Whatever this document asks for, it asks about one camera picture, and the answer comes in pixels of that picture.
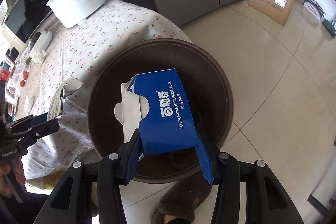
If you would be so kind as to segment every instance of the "brown round tray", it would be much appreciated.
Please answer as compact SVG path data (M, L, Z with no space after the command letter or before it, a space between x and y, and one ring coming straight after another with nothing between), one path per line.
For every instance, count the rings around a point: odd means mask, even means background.
M196 106L209 141L219 148L223 145L232 123L233 98L222 68L209 53L192 43L153 39L114 57L93 88L88 127L101 157L116 153L124 142L123 127L114 116L114 106L121 101L121 84L136 74L172 68L177 70L189 104ZM168 183L196 173L200 167L197 160L191 161L190 151L177 152L176 157L164 154L144 157L134 180Z

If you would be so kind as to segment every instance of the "table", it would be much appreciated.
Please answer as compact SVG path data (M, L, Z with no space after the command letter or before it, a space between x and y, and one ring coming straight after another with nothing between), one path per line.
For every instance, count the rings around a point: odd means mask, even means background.
M190 40L160 14L121 0L108 0L80 26L66 29L51 15L40 29L51 30L53 40L43 64L29 64L16 119L26 116L26 95L34 97L30 114L39 115L48 111L53 94L64 80L73 76L83 83L66 99L59 119L60 130L38 140L22 158L27 180L35 180L34 185L43 188L40 178L66 170L78 155L93 148L86 124L86 105L106 64L125 48L145 40ZM27 56L28 50L21 58Z

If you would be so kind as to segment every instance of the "brown fuzzy slipper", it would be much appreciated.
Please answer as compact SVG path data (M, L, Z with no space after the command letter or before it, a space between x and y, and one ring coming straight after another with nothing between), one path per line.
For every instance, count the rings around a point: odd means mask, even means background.
M91 215L96 217L99 213L98 207L91 201Z
M195 210L209 196L212 186L201 171L180 180L163 195L150 214L151 224L161 224L164 215L195 220Z

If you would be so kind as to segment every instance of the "brand logo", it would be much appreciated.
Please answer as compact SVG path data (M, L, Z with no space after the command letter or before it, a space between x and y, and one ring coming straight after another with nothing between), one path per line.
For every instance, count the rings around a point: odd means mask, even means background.
M4 153L4 154L2 154L1 156L2 156L3 158L6 158L6 157L8 157L8 156L10 156L10 155L13 155L13 154L15 154L15 153L17 153L17 149L14 149L14 150L12 150L12 151L9 151L9 152L7 152L7 153Z
M313 5L308 5L308 10L317 17L317 10Z
M161 116L171 116L173 114L173 110L170 106L170 99L167 91L161 91L157 93L157 96L159 97L159 105L161 110Z

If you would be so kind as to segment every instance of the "beige floor tile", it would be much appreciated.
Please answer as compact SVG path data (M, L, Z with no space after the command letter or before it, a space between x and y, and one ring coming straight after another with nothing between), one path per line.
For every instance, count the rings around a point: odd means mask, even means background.
M300 213L300 216L304 224L316 224L323 220L323 216L308 202L302 202L299 206L296 206Z
M296 206L307 200L336 155L332 114L317 86L295 58L241 131Z
M149 224L149 215L153 207L159 202L160 198L171 188L171 186L146 198L138 203L124 208L125 216L136 224Z
M228 6L257 23L274 36L292 54L295 53L307 24L305 17L300 13L303 7L302 2L295 0L284 27L240 0Z
M226 73L241 128L271 93L292 55L257 24L221 7L184 25L193 43L209 52Z
M336 38L315 39L306 30L295 57L321 90L332 113L336 115Z
M229 140L231 140L231 138L239 131L239 128L235 125L234 122L232 122L229 134L227 135L227 138L224 142L224 144L226 144Z
M173 183L147 184L131 180L128 186L120 186L120 194L124 208L139 202Z
M213 209L216 203L218 186L213 186L209 197L195 211L195 221L193 224L211 223ZM246 219L246 183L241 182L240 187L240 210L238 224L245 224Z
M330 209L332 205L330 199L336 193L336 159L334 159L328 168L328 171L319 181L318 186L311 193L324 207Z
M305 32L309 33L318 42L322 42L324 40L332 40L332 37L327 29L320 23L314 24L308 22L305 28Z
M222 146L221 151L229 153L239 161L254 163L261 157L248 139L239 131L231 140Z
M130 221L127 217L126 217L126 222L127 224L137 224L137 223ZM99 215L92 218L92 224L100 224Z

